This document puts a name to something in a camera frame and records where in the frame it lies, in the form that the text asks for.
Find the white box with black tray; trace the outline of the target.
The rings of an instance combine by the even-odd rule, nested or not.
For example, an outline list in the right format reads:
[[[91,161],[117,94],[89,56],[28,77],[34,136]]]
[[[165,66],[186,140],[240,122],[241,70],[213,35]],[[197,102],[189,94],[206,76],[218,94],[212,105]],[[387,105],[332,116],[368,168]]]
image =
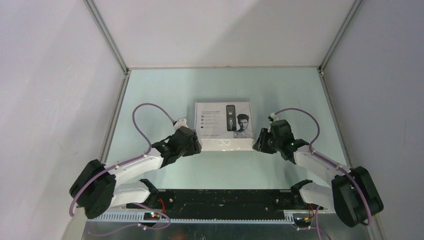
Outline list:
[[[197,102],[195,130],[203,151],[251,151],[255,141],[251,104]]]

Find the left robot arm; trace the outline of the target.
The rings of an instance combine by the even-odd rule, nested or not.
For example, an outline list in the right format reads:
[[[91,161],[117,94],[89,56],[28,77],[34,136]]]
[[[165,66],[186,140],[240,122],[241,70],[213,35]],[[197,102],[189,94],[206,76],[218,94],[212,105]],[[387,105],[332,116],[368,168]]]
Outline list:
[[[106,166],[97,159],[91,160],[76,178],[69,194],[84,209],[87,219],[95,219],[120,205],[142,204],[153,208],[158,202],[153,186],[146,181],[132,183],[131,180],[173,164],[181,157],[200,154],[201,149],[196,131],[182,126],[174,134],[153,143],[148,154],[129,163]]]

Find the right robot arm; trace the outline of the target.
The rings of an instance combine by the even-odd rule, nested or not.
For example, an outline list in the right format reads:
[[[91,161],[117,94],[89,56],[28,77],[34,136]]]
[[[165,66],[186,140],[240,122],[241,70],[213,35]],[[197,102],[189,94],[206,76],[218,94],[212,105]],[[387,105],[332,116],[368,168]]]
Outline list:
[[[273,133],[263,128],[256,143],[255,151],[277,154],[305,168],[327,183],[319,185],[312,180],[303,180],[291,187],[291,204],[304,209],[309,204],[335,212],[348,227],[367,224],[368,220],[384,209],[369,171],[362,167],[350,168],[326,158],[303,139],[295,139],[290,130]]]

